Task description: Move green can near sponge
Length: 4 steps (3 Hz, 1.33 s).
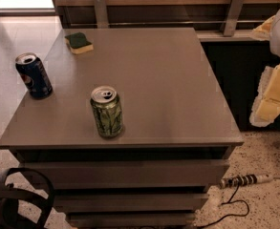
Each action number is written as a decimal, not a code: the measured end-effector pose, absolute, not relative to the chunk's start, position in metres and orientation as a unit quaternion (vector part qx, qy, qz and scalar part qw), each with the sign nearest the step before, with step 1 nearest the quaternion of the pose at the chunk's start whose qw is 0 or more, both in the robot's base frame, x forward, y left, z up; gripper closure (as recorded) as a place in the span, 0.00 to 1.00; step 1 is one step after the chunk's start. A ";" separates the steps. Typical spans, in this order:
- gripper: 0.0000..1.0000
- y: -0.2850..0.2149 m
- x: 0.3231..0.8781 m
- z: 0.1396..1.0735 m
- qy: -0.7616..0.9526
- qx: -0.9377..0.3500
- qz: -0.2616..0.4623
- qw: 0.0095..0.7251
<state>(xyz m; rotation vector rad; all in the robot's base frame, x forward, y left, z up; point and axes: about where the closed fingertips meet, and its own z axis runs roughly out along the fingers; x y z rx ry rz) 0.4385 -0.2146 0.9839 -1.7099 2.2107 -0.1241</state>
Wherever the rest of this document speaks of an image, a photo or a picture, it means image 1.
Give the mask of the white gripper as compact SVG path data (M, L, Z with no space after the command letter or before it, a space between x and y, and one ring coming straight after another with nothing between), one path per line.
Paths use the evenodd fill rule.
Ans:
M250 37L269 41L270 51L280 57L280 10L253 29ZM262 72L249 122L255 127L266 127L280 115L280 64L266 66Z

